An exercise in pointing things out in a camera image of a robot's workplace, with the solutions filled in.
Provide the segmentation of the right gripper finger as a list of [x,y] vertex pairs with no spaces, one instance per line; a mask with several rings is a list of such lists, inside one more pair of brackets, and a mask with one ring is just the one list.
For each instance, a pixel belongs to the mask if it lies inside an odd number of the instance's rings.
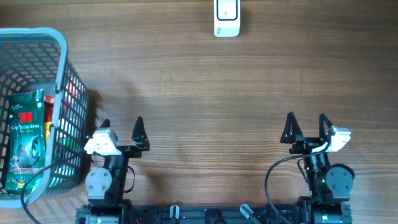
[[293,144],[303,139],[303,133],[293,111],[287,114],[285,128],[282,132],[280,142],[284,144]]
[[319,116],[319,138],[321,141],[329,142],[327,131],[333,126],[333,123],[327,118],[325,113]]

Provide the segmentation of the red sauce bottle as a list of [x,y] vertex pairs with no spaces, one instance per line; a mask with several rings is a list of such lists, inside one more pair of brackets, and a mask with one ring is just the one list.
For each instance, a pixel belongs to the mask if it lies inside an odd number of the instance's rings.
[[23,108],[19,112],[19,122],[25,142],[42,146],[47,144],[54,101],[55,98],[43,89],[29,90],[21,98]]

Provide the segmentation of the green 3M gloves package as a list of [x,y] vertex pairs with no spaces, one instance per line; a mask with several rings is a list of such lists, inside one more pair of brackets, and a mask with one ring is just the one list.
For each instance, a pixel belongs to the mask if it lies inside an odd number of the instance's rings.
[[5,190],[35,190],[45,166],[44,91],[11,95],[9,103],[10,160]]

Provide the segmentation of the grey black shopping basket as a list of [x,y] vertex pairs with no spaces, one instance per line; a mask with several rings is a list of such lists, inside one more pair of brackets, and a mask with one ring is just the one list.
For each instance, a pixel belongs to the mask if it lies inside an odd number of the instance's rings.
[[[46,170],[32,192],[5,189],[10,157],[9,95],[42,89],[54,97],[45,152]],[[21,208],[41,196],[61,194],[80,181],[89,94],[68,59],[68,44],[48,28],[1,29],[1,208]]]

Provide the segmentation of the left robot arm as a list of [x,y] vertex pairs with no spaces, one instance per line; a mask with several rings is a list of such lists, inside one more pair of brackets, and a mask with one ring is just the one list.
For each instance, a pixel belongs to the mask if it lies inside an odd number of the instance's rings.
[[110,126],[110,120],[103,124],[88,138],[84,150],[87,154],[98,154],[104,164],[87,174],[85,187],[88,191],[88,205],[76,212],[76,223],[135,223],[134,206],[124,194],[134,187],[125,189],[126,176],[133,168],[130,158],[140,158],[150,149],[144,120],[138,117],[132,129],[133,145],[118,146],[118,137]]

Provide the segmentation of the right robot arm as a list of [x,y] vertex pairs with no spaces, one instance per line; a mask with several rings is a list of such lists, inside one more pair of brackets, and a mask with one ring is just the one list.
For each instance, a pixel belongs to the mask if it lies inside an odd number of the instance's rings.
[[349,205],[355,173],[344,164],[331,164],[329,153],[338,152],[351,139],[348,128],[335,126],[325,114],[319,117],[319,136],[305,137],[293,112],[287,115],[281,143],[291,144],[289,154],[300,156],[300,168],[310,195],[301,196],[283,217],[292,223],[351,223]]

